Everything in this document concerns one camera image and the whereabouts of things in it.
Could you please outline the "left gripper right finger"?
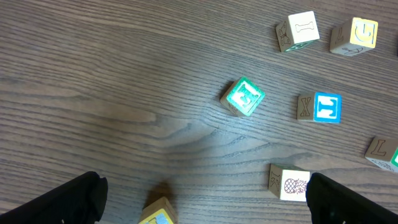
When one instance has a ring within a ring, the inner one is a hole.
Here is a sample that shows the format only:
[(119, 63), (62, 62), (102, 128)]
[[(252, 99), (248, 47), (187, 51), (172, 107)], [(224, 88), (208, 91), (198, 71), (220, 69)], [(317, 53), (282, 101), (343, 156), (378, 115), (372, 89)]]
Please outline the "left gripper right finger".
[(313, 224), (395, 224), (397, 214), (315, 172), (306, 190)]

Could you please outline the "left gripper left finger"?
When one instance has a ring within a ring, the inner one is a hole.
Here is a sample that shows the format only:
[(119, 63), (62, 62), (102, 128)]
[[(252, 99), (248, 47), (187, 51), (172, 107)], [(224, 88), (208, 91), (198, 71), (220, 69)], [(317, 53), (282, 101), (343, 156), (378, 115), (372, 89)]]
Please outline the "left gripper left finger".
[(94, 224), (103, 216), (107, 194), (107, 179), (89, 171), (2, 214), (1, 224)]

